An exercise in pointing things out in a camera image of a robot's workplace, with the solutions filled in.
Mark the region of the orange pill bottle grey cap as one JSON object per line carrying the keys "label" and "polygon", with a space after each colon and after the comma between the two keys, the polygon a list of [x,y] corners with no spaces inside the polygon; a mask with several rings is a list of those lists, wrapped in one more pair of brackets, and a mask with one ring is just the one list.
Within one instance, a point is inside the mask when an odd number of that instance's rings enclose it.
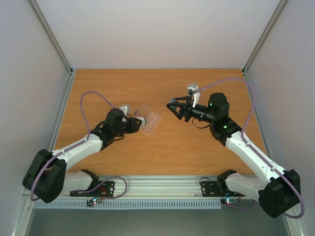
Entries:
{"label": "orange pill bottle grey cap", "polygon": [[141,125],[140,126],[146,125],[146,119],[144,117],[136,117],[136,118],[141,121]]}

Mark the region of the clear plastic pill organizer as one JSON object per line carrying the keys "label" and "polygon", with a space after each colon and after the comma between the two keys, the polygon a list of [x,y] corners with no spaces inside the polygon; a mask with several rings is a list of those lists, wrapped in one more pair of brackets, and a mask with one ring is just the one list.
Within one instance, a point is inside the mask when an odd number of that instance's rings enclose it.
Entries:
{"label": "clear plastic pill organizer", "polygon": [[153,112],[145,105],[141,105],[138,109],[136,109],[134,115],[145,119],[145,122],[141,125],[140,129],[148,134],[152,133],[157,124],[161,121],[161,115]]}

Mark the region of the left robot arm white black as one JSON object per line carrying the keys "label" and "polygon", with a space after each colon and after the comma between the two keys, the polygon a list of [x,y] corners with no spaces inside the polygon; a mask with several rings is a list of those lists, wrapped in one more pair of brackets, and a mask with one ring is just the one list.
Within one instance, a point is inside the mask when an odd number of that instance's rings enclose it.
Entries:
{"label": "left robot arm white black", "polygon": [[124,138],[125,134],[138,132],[145,124],[144,117],[127,117],[125,108],[113,108],[86,137],[58,150],[40,150],[27,170],[22,185],[30,191],[32,201],[41,199],[50,203],[61,193],[71,191],[93,196],[102,185],[99,177],[86,169],[76,173],[68,173],[68,170]]}

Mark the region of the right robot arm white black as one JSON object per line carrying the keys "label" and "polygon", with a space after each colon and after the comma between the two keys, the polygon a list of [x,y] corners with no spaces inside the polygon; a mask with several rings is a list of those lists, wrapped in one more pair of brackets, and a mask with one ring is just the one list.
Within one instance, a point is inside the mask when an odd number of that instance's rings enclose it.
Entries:
{"label": "right robot arm white black", "polygon": [[259,203],[272,218],[301,204],[300,176],[276,164],[246,136],[243,129],[229,117],[229,103],[223,93],[210,95],[208,105],[199,105],[197,96],[173,98],[167,108],[178,118],[191,118],[210,125],[212,136],[235,153],[254,172],[257,179],[228,170],[218,176],[217,189],[223,195],[237,192]]}

